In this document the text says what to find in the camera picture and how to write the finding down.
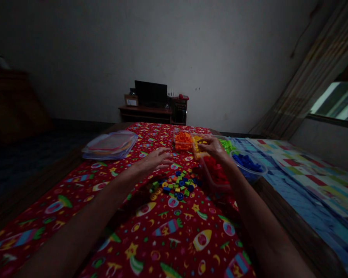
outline colorful blanket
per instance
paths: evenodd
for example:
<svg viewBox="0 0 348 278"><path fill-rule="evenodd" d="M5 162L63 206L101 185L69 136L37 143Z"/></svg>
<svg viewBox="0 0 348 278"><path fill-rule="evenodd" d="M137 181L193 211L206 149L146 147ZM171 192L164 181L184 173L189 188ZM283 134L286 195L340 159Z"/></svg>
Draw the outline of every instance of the colorful blanket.
<svg viewBox="0 0 348 278"><path fill-rule="evenodd" d="M267 181L332 248L348 273L348 216L340 199L318 193L348 196L348 173L286 141L233 138L232 143L262 160Z"/></svg>
<svg viewBox="0 0 348 278"><path fill-rule="evenodd" d="M126 159L86 161L0 231L0 277L12 276L108 182L158 147L172 146L175 126L136 123L139 139ZM180 127L207 134L208 129ZM189 152L173 150L172 170L195 169ZM135 185L95 246L81 277L252 277L253 266L237 235L242 227L235 201L196 187L178 201L148 185Z"/></svg>

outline monitor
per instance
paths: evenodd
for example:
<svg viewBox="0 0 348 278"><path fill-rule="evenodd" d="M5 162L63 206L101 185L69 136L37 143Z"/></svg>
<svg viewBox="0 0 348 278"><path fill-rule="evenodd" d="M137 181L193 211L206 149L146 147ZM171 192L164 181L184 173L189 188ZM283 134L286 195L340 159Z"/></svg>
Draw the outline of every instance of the monitor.
<svg viewBox="0 0 348 278"><path fill-rule="evenodd" d="M162 107L167 103L167 85L137 80L134 82L139 103Z"/></svg>

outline person's left hand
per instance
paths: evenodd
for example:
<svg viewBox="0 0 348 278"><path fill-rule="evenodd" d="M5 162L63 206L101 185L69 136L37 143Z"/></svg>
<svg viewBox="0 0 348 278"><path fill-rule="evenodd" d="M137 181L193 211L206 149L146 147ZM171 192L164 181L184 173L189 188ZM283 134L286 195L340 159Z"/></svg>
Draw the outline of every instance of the person's left hand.
<svg viewBox="0 0 348 278"><path fill-rule="evenodd" d="M144 159L138 161L140 167L144 169L147 173L151 173L155 170L168 168L174 162L169 160L171 158L169 148L159 148L149 155L147 155Z"/></svg>

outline black screen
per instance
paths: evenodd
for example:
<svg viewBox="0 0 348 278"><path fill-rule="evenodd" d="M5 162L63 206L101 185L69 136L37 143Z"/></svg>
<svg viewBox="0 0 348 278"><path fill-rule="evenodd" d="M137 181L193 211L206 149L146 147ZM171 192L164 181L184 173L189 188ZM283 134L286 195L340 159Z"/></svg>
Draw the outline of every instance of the black screen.
<svg viewBox="0 0 348 278"><path fill-rule="evenodd" d="M134 81L135 91L140 103L144 102L167 102L167 85L143 81Z"/></svg>

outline curtain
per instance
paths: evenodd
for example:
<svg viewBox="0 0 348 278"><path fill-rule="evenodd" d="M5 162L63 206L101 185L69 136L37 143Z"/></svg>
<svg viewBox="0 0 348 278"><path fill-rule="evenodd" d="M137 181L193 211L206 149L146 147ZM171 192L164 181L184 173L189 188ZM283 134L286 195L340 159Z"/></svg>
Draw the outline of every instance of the curtain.
<svg viewBox="0 0 348 278"><path fill-rule="evenodd" d="M341 2L269 112L250 131L288 140L348 64L348 1Z"/></svg>

